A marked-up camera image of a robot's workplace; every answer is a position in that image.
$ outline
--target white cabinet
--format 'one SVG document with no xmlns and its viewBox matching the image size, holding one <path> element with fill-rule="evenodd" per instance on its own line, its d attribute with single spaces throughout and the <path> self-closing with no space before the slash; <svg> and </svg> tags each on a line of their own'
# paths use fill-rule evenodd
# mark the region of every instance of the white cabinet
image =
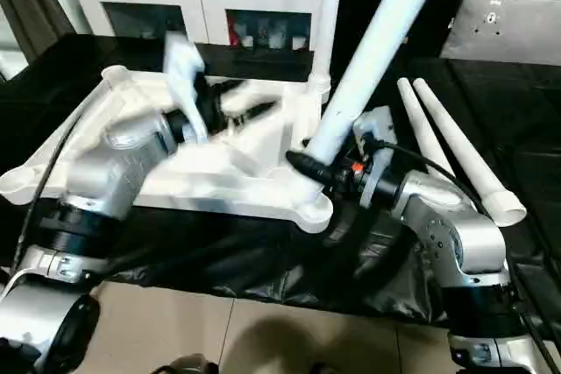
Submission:
<svg viewBox="0 0 561 374">
<path fill-rule="evenodd" d="M 322 0 L 80 0 L 94 34 L 314 49 Z"/>
<path fill-rule="evenodd" d="M 208 43 L 201 0 L 80 0 L 96 35 L 157 38 L 165 30 L 185 31 Z"/>
</svg>

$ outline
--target gray cushion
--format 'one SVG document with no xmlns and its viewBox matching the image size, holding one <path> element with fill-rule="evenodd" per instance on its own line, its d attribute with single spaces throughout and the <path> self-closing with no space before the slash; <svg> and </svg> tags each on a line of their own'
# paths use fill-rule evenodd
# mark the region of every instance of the gray cushion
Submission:
<svg viewBox="0 0 561 374">
<path fill-rule="evenodd" d="M 441 57 L 561 65 L 561 0 L 462 0 Z"/>
</svg>

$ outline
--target white tube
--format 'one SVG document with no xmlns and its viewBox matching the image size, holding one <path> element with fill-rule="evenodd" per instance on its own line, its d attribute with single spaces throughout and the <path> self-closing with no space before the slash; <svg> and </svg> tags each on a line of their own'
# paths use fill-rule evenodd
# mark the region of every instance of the white tube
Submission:
<svg viewBox="0 0 561 374">
<path fill-rule="evenodd" d="M 323 0 L 320 15 L 319 32 L 316 38 L 316 48 L 312 71 L 308 78 L 309 92 L 315 92 L 326 102 L 331 89 L 330 65 L 333 51 L 333 39 L 337 25 L 337 10 L 339 0 Z"/>
<path fill-rule="evenodd" d="M 409 121 L 411 122 L 411 127 L 413 127 L 413 132 L 415 133 L 415 138 L 419 144 L 421 154 L 425 158 L 439 164 L 444 170 L 454 174 L 446 155 L 444 155 L 442 146 L 440 146 L 438 142 L 435 132 L 432 130 L 432 127 L 430 127 L 423 107 L 421 107 L 419 100 L 417 100 L 415 91 L 413 87 L 411 87 L 409 80 L 407 78 L 400 78 L 400 80 L 397 81 L 397 88 L 400 90 L 401 99 L 403 100 L 403 105 L 405 106 Z M 432 166 L 427 166 L 427 170 L 434 177 L 448 181 L 446 177 Z"/>
<path fill-rule="evenodd" d="M 330 164 L 425 0 L 382 0 L 306 153 Z"/>
<path fill-rule="evenodd" d="M 413 86 L 495 223 L 500 227 L 507 227 L 524 219 L 526 208 L 514 193 L 502 185 L 442 103 L 438 101 L 427 82 L 417 79 L 413 82 Z"/>
</svg>

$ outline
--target black table cover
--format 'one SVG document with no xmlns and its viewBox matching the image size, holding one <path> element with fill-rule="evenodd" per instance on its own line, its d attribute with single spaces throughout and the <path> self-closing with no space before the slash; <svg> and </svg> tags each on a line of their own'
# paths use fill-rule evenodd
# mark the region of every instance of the black table cover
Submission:
<svg viewBox="0 0 561 374">
<path fill-rule="evenodd" d="M 200 46 L 211 74 L 305 81 L 310 54 Z M 68 36 L 0 87 L 0 171 L 21 165 L 101 80 L 104 67 L 160 71 L 156 40 Z M 549 317 L 561 321 L 561 68 L 396 58 L 369 108 L 391 106 L 400 145 L 416 149 L 398 77 L 423 77 L 482 156 L 529 210 L 503 229 Z M 451 159 L 454 170 L 464 178 Z M 396 154 L 393 169 L 416 163 Z M 350 314 L 445 322 L 440 292 L 411 233 L 375 207 L 333 198 L 330 227 L 310 235 L 291 222 L 135 208 L 119 249 L 153 251 L 117 279 Z M 42 201 L 40 209 L 52 207 Z M 11 261 L 25 207 L 0 199 L 0 263 Z"/>
</svg>

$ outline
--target tile floor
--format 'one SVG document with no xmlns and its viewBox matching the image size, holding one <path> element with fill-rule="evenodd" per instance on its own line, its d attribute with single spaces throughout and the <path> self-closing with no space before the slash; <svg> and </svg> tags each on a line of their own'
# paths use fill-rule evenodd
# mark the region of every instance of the tile floor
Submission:
<svg viewBox="0 0 561 374">
<path fill-rule="evenodd" d="M 439 328 L 108 283 L 78 374 L 148 374 L 202 353 L 222 374 L 307 374 L 314 362 L 346 373 L 452 374 Z"/>
</svg>

